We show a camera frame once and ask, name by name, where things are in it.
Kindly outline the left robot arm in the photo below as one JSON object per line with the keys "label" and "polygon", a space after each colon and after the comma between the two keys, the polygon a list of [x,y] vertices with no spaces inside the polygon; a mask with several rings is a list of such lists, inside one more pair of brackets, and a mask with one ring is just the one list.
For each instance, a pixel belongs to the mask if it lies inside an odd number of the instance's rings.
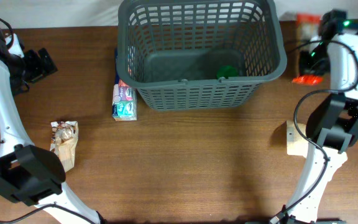
{"label": "left robot arm", "polygon": [[30,83],[57,70],[45,48],[25,51],[14,32],[5,36],[0,28],[0,196],[34,206],[31,215],[44,210],[60,223],[105,223],[68,186],[58,156],[35,146],[14,102]]}

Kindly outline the green lid jar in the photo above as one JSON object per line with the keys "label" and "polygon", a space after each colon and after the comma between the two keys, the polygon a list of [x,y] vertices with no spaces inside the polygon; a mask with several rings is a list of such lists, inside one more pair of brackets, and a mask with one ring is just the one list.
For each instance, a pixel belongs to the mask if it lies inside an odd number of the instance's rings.
{"label": "green lid jar", "polygon": [[220,79],[220,78],[231,78],[231,77],[238,77],[239,76],[239,72],[237,70],[237,68],[230,66],[230,65],[223,65],[221,67],[219,67],[219,69],[216,72],[216,78]]}

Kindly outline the grey plastic shopping basket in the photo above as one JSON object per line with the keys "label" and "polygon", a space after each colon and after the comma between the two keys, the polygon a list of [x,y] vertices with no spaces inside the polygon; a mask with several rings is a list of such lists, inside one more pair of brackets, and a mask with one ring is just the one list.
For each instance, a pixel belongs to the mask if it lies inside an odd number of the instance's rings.
{"label": "grey plastic shopping basket", "polygon": [[[123,1],[117,59],[120,78],[158,111],[242,105],[287,66],[272,0]],[[239,76],[217,79],[223,65]]]}

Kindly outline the red orange pasta packet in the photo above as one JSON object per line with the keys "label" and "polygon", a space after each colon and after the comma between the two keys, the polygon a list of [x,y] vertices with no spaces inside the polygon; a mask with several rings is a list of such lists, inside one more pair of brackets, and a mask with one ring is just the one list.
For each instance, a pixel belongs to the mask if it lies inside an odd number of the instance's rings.
{"label": "red orange pasta packet", "polygon": [[[318,34],[321,16],[307,13],[296,14],[296,39],[301,42],[311,40]],[[310,68],[314,65],[310,45],[296,50],[296,76],[292,83],[299,85],[317,85],[323,81],[321,75],[315,75]]]}

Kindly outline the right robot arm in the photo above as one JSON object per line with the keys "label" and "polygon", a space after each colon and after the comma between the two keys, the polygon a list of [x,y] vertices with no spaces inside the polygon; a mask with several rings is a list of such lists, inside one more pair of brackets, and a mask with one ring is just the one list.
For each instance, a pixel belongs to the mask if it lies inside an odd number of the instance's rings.
{"label": "right robot arm", "polygon": [[270,223],[317,223],[325,188],[358,140],[358,22],[333,9],[321,17],[317,33],[296,49],[299,75],[293,82],[317,84],[328,73],[330,87],[304,131],[293,120],[308,143],[306,162],[294,194]]}

